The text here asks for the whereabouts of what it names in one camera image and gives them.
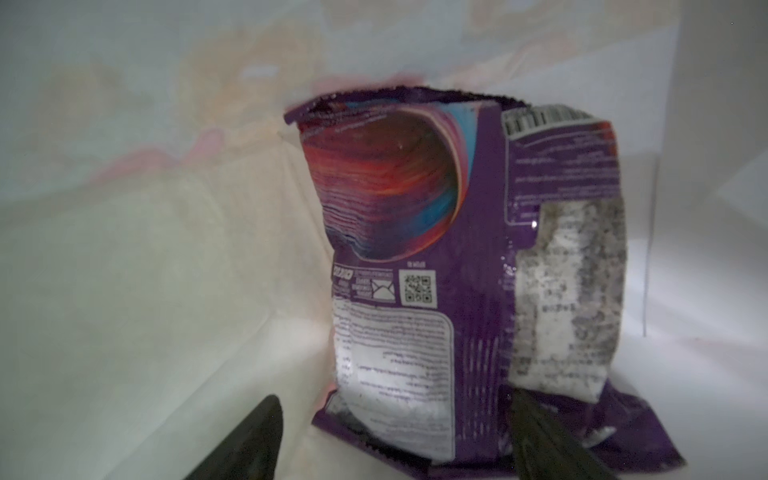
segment white paper surface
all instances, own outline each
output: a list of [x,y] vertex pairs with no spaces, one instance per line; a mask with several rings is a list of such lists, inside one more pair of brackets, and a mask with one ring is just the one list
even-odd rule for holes
[[[405,13],[383,2],[339,16],[330,12],[350,2],[324,0],[307,13],[329,35],[314,42],[322,54],[262,29],[304,12],[303,2],[231,3],[2,6],[14,10],[0,15],[0,85],[12,92],[0,122],[0,477],[182,478],[276,392],[286,410],[278,478],[405,478],[308,427],[331,372],[330,251],[295,134],[280,126],[283,105],[273,99],[290,96],[283,84],[304,98],[417,70],[417,80],[435,86],[562,102],[613,121],[630,237],[617,374],[654,406],[691,463],[665,478],[764,478],[768,233],[760,219],[768,207],[755,180],[768,149],[764,2],[688,2],[677,59],[678,2],[633,11],[639,4],[624,0],[539,0],[511,14],[493,0],[467,9],[450,2],[449,13],[442,2],[408,4]],[[181,22],[180,12],[194,20]],[[266,53],[256,48],[246,55],[255,67],[246,61],[231,77],[269,78],[270,65],[276,77],[244,96],[223,89],[214,95],[220,103],[179,101],[180,68],[199,74],[208,57],[185,57],[186,66],[178,58],[213,37],[204,53],[237,63],[238,34],[208,28],[254,17],[263,23],[252,21],[258,28],[243,35]],[[448,17],[453,27],[438,36],[438,19]],[[375,61],[365,65],[384,65],[370,73],[350,60],[349,40],[371,31],[403,45],[418,31],[435,34],[435,43],[470,38],[477,52],[496,50],[479,65],[418,71],[418,51],[398,65],[384,43],[369,40],[360,45]],[[510,36],[517,31],[525,40]],[[110,44],[94,41],[111,36]],[[327,52],[335,53],[319,70],[302,66]],[[126,65],[141,67],[115,81],[113,70]],[[220,80],[194,78],[205,88]],[[96,102],[80,109],[62,98]],[[215,136],[193,147],[209,121],[227,133],[214,155],[207,148],[221,147]],[[68,190],[93,166],[145,144],[142,159],[190,166]],[[195,163],[200,155],[206,161]]]

